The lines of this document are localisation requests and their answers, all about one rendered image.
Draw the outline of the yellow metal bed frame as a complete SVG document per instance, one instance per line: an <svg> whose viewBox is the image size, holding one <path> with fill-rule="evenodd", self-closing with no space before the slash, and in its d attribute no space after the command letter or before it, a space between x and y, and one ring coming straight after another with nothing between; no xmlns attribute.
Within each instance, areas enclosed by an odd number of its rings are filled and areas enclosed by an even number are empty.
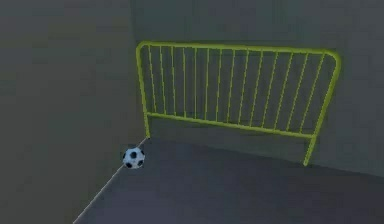
<svg viewBox="0 0 384 224"><path fill-rule="evenodd" d="M135 56L146 134L165 119L305 139L304 164L342 67L319 48L142 41Z"/></svg>

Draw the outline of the white and black soccer ball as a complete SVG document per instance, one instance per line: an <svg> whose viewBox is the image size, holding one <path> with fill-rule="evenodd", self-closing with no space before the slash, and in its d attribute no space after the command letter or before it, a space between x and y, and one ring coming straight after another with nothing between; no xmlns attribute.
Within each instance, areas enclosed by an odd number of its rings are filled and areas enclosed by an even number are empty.
<svg viewBox="0 0 384 224"><path fill-rule="evenodd" d="M138 169L144 165L145 153L142 149L135 147L127 149L123 154L122 163L129 169Z"/></svg>

